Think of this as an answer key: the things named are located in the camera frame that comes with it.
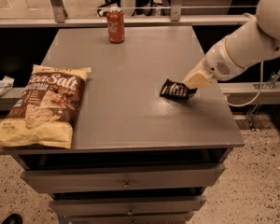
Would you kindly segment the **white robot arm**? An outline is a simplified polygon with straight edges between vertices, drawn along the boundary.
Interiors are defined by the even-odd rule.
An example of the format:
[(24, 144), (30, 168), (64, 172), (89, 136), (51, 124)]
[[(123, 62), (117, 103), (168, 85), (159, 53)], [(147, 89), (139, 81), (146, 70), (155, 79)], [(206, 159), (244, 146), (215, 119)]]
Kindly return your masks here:
[(190, 89), (204, 88), (216, 79), (227, 81), (249, 67), (280, 57), (280, 0), (259, 0), (256, 13), (210, 48), (185, 76)]

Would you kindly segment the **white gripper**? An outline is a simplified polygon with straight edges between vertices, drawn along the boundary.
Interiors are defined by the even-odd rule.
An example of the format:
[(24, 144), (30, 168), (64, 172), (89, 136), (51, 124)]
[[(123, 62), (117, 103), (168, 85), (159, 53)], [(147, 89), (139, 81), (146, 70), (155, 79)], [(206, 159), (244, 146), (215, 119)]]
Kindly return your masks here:
[(183, 84), (189, 89), (200, 89), (211, 85), (212, 75), (216, 80), (227, 81), (241, 75), (246, 68), (246, 56), (229, 40), (220, 40), (205, 54), (187, 75)]

